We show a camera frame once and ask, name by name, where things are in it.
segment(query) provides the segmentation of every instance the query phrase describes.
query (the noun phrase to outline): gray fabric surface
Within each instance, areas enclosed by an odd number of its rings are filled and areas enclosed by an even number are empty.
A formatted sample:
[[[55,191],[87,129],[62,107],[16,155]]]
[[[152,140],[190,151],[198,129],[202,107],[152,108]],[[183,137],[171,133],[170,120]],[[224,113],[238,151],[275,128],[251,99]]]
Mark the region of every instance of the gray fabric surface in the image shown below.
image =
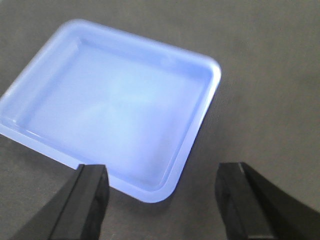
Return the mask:
[[[0,94],[63,22],[82,18],[215,58],[222,79],[174,194],[141,203],[114,189],[101,240],[226,239],[219,162],[245,161],[320,211],[320,2],[4,0]],[[0,137],[0,239],[73,170]]]

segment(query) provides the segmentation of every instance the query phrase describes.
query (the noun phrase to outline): blue plastic tray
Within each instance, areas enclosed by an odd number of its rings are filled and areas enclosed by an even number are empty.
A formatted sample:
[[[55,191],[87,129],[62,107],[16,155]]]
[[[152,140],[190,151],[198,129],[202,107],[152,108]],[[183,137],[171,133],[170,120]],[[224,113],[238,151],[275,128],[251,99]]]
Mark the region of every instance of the blue plastic tray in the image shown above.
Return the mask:
[[[175,189],[221,76],[211,58],[85,20],[62,25],[0,100],[0,133],[71,168],[105,164],[143,202]]]

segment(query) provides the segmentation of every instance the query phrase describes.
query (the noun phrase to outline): gray surface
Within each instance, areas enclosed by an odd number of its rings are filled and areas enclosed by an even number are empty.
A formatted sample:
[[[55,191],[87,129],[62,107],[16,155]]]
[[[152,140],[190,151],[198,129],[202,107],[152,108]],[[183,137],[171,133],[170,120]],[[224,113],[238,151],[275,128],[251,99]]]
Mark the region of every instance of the gray surface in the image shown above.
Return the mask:
[[[102,240],[225,239],[218,162],[246,161],[320,211],[319,1],[0,3],[0,94],[63,22],[83,18],[214,57],[222,80],[175,193],[144,204],[116,190]],[[0,137],[0,239],[73,170]]]

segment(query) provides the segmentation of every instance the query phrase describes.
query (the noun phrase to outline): rectangular tray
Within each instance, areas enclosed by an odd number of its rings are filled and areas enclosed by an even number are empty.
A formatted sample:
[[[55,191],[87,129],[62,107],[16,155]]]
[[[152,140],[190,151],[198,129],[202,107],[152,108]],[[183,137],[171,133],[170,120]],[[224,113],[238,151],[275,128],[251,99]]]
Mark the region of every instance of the rectangular tray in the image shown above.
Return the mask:
[[[0,99],[0,133],[155,203],[175,189],[221,77],[211,58],[88,22],[63,24]]]

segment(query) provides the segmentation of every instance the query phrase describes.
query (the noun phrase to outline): tray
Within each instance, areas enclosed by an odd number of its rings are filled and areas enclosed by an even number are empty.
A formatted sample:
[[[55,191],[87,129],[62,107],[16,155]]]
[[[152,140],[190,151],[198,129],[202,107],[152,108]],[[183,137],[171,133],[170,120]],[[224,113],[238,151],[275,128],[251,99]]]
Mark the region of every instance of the tray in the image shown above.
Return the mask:
[[[71,168],[105,164],[140,201],[175,189],[221,77],[211,58],[85,20],[63,24],[0,99],[0,133]]]

